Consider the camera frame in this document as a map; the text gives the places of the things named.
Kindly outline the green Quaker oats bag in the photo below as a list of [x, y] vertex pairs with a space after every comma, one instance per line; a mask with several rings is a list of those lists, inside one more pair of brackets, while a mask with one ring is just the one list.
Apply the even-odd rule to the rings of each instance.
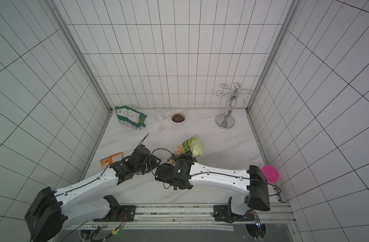
[[167, 163], [175, 164], [175, 159], [179, 157], [179, 155], [187, 154], [190, 152], [193, 158], [204, 155], [204, 141], [199, 137], [199, 135], [195, 135], [187, 140], [185, 140], [181, 145], [179, 145], [174, 152], [167, 159]]

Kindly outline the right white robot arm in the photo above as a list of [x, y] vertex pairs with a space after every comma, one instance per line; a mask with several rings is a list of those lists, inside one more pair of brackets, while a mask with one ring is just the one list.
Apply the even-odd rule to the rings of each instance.
[[211, 185], [235, 191], [238, 194], [228, 200], [229, 213], [243, 216], [249, 209], [271, 210], [268, 180], [258, 166], [247, 170], [228, 170], [203, 165], [191, 155], [181, 154], [175, 164], [157, 166], [155, 180], [171, 185], [174, 189], [192, 189]]

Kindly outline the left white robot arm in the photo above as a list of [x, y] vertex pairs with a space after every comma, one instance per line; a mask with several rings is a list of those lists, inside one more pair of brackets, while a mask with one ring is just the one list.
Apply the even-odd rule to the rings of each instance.
[[119, 202], [105, 191], [134, 175], [151, 172], [161, 163], [144, 145], [114, 161], [98, 174], [71, 186], [42, 189], [25, 214], [31, 240], [47, 242], [61, 230], [90, 220], [118, 221], [126, 217]]

